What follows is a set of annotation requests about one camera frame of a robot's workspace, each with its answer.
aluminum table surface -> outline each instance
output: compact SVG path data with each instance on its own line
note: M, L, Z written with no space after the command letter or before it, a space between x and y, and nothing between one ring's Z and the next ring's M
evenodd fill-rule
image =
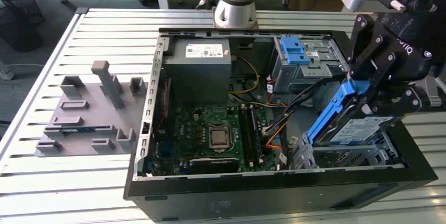
M354 14L259 11L268 29L352 30ZM61 95L64 75L98 82L94 60L106 60L121 82L148 80L159 27L212 27L196 10L90 9L76 14L0 142L1 223L151 223L123 200L129 155L33 157ZM439 180L402 191L359 210L256 216L205 223L444 223L446 113L411 116L406 126Z

green motherboard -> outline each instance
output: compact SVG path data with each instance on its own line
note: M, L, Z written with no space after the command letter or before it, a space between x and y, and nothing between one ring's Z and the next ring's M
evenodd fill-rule
M263 107L252 110L260 135L267 125L265 111ZM236 172L275 170L272 152L261 154L261 163L255 166L244 163L237 107L176 108L173 118L173 141L168 147L161 147L172 152L157 160L160 175L187 174L184 164L199 158L235 158L239 160Z

black bin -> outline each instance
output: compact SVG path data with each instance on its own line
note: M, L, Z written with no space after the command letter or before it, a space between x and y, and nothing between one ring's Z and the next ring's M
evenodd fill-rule
M0 8L0 38L17 52L32 51L41 45L41 38L29 20L29 13L12 5L9 0L4 4L6 6Z
M38 24L42 22L42 14L37 5L36 0L9 0L9 2L4 2L5 6L16 6L25 17L29 19L30 23Z

cpu socket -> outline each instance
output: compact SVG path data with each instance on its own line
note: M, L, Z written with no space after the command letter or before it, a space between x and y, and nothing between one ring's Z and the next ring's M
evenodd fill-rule
M209 148L223 152L231 147L231 132L228 124L209 124Z

white label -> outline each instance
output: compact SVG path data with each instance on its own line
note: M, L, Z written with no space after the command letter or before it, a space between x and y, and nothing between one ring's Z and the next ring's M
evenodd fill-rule
M289 139L289 141L288 141L289 145L296 144L297 140L299 140L299 138L292 136L291 139Z
M61 132L77 132L77 129L62 129Z
M307 57L319 57L319 54L316 51L313 52L307 52Z
M265 90L267 90L268 93L272 93L273 86L271 84L267 84L265 85Z
M223 58L223 45L189 44L185 47L185 58Z
M363 142L379 130L379 124L388 121L392 117L366 117L363 119L351 119L329 142Z
M287 161L288 161L288 159L287 159L287 157L284 156L283 153L280 153L280 155L279 155L279 159L280 159L280 161L281 161L283 164L285 164Z

